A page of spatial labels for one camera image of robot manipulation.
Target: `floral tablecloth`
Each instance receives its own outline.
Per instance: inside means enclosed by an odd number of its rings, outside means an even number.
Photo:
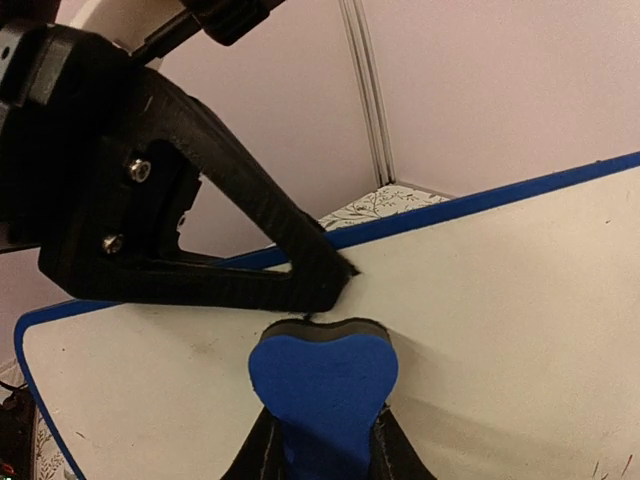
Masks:
[[[327,230],[337,230],[407,212],[447,200],[439,195],[390,185],[365,195],[320,220]],[[51,432],[38,413],[35,436],[36,480],[75,480],[76,476],[58,449]]]

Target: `vertical metal trim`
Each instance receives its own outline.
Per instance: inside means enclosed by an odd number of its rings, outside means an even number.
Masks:
[[[362,0],[339,0],[360,91],[373,168],[379,186],[395,183],[396,175],[380,78]]]

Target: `white board surface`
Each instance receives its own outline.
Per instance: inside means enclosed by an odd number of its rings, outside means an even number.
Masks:
[[[620,478],[638,452],[639,184],[635,168],[344,250],[363,274],[319,320],[391,330],[391,405],[439,479]],[[23,350],[86,478],[219,478],[260,410],[248,354],[281,318],[124,305],[31,326]]]

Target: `red mark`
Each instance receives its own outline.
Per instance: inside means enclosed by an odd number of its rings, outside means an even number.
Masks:
[[[633,455],[629,455],[629,460],[627,460],[627,464],[624,466],[624,470],[622,471],[622,475],[620,475],[620,478],[624,477],[624,474],[627,473],[629,465],[631,465],[631,460],[633,460]]]

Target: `blue board edge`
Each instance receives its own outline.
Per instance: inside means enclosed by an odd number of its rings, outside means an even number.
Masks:
[[[611,160],[595,162],[582,167],[552,173],[532,180],[525,180],[505,187],[382,218],[362,225],[337,230],[328,233],[327,238],[337,249],[353,247],[399,233],[428,227],[467,215],[473,215],[639,166],[640,152],[632,153]],[[287,258],[278,248],[270,248],[226,259],[218,265],[234,268],[263,269],[285,263],[286,261]],[[53,438],[60,447],[62,454],[69,463],[69,466],[80,480],[86,480],[86,477],[80,470],[73,455],[64,443],[60,432],[56,428],[40,396],[33,375],[29,370],[23,349],[24,335],[27,329],[34,325],[102,310],[115,305],[116,304],[112,302],[70,301],[61,305],[27,313],[18,320],[14,331],[14,345],[18,364],[29,384],[36,405],[49,427]]]

